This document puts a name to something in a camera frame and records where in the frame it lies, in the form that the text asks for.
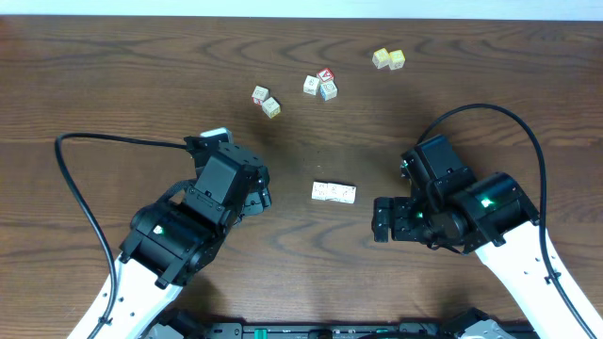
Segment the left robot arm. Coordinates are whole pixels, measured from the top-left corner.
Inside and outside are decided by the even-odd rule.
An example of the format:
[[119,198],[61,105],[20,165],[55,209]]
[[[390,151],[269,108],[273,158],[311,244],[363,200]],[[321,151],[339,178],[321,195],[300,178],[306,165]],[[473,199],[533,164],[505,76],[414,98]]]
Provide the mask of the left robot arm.
[[171,186],[133,216],[120,254],[106,253],[109,275],[72,338],[141,338],[218,254],[243,218],[271,206],[261,157],[220,128],[185,137],[179,149],[196,176]]

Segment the yellow sided white block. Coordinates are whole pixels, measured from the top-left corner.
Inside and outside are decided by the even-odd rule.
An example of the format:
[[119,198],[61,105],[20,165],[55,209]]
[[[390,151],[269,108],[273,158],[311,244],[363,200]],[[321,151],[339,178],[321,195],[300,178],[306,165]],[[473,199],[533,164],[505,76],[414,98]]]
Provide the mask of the yellow sided white block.
[[341,185],[328,183],[326,186],[327,201],[341,202]]

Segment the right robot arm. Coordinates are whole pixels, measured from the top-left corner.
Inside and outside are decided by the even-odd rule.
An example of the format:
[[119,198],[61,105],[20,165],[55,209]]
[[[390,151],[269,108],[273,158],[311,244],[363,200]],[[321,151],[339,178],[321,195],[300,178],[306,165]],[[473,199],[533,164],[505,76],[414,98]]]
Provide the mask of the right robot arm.
[[401,157],[408,197],[374,202],[377,242],[418,242],[476,254],[503,283],[542,338],[602,335],[602,318],[561,261],[519,183],[504,172],[477,180],[443,136]]

